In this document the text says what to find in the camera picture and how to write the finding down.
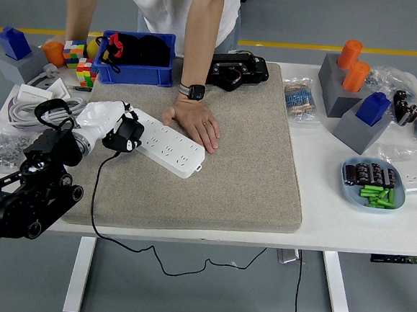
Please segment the person's left hand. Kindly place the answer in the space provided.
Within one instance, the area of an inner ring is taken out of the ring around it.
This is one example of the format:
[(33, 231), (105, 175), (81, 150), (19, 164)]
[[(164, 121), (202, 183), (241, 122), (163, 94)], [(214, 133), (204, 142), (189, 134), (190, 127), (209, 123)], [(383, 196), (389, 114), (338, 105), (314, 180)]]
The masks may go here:
[(211, 112), (201, 102), (178, 99), (167, 107), (162, 115), (165, 126), (177, 121), (196, 143), (204, 146), (208, 153), (214, 153), (219, 147), (220, 126)]

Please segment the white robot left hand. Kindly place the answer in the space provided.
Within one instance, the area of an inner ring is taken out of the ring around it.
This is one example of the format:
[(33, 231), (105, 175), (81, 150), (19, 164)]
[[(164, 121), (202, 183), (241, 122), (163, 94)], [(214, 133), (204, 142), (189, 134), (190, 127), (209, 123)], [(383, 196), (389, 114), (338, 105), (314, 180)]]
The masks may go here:
[(95, 143), (116, 152), (130, 153), (142, 144), (144, 127), (135, 109), (119, 101), (90, 102), (76, 118), (78, 127), (73, 136), (84, 156), (94, 150)]

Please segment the person's right hand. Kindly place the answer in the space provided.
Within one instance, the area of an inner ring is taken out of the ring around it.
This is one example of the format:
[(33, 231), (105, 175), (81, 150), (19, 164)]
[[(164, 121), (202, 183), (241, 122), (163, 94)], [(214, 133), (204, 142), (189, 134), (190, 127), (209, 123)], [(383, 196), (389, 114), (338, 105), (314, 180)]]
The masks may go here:
[(47, 43), (61, 43), (62, 45), (65, 45), (67, 41), (84, 41), (86, 42), (88, 40), (88, 35), (85, 33), (76, 34), (76, 33), (70, 33), (66, 32), (59, 35), (54, 35), (53, 37), (50, 37), (46, 40)]

